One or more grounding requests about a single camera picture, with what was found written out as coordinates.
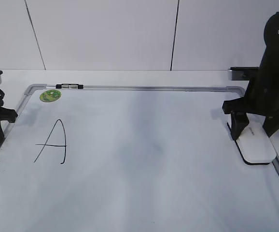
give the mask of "green sticker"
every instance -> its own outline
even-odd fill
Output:
[[[56,89],[51,89],[48,91],[45,91],[40,95],[40,100],[42,102],[54,102],[58,100],[61,97],[61,92]]]

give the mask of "black marker writing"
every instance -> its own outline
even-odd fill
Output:
[[[55,126],[57,125],[57,122],[60,122],[61,125],[62,125],[62,128],[63,128],[63,133],[64,133],[64,145],[51,145],[51,144],[47,144],[49,138],[51,137],[51,134],[53,133],[53,130],[54,130]],[[36,145],[41,145],[41,146],[43,146],[43,147],[42,147],[41,151],[39,152],[38,156],[36,157],[36,159],[34,160],[34,163],[37,161],[37,159],[39,158],[40,154],[42,153],[42,151],[44,150],[44,148],[45,148],[46,146],[56,146],[56,147],[64,147],[64,158],[63,158],[62,163],[60,163],[60,164],[64,164],[64,162],[66,161],[66,155],[67,155],[67,137],[66,137],[66,131],[65,131],[65,129],[64,129],[64,125],[63,125],[63,122],[61,121],[61,119],[58,119],[58,120],[55,122],[55,124],[54,124],[54,126],[53,126],[51,132],[49,133],[49,136],[48,136],[47,139],[46,139],[45,144],[36,144]]]

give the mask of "white wall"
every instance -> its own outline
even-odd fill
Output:
[[[180,0],[173,70],[258,66],[279,0]]]
[[[27,0],[46,69],[169,70],[178,0]],[[257,66],[279,0],[180,0],[173,70]],[[44,69],[25,0],[0,0],[0,69]]]
[[[170,69],[177,0],[27,3],[46,69]]]
[[[0,0],[0,69],[44,69],[24,0]]]

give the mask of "whiteboard frame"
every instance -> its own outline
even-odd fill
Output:
[[[56,85],[47,85],[47,84],[33,84],[30,85],[26,91],[24,92],[24,96],[22,97],[21,101],[17,105],[16,111],[18,116],[21,115],[22,111],[24,110],[26,104],[29,102],[31,95],[36,90],[45,90],[45,89],[56,89]],[[226,87],[131,87],[131,86],[84,86],[83,89],[70,89],[70,91],[84,91],[84,90],[124,90],[124,91],[188,91],[188,92],[235,92],[239,96],[243,97],[245,94],[245,89],[238,86],[226,86]],[[4,135],[5,138],[10,133],[11,129],[13,128],[14,123],[7,123],[5,127]],[[275,170],[279,176],[279,155],[276,151],[277,156],[273,160],[273,165]]]

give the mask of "white table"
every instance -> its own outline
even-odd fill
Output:
[[[90,86],[247,87],[246,81],[230,81],[228,71],[27,71],[4,70],[0,88],[6,108],[16,108],[31,84],[77,83]],[[279,131],[272,137],[279,154]]]

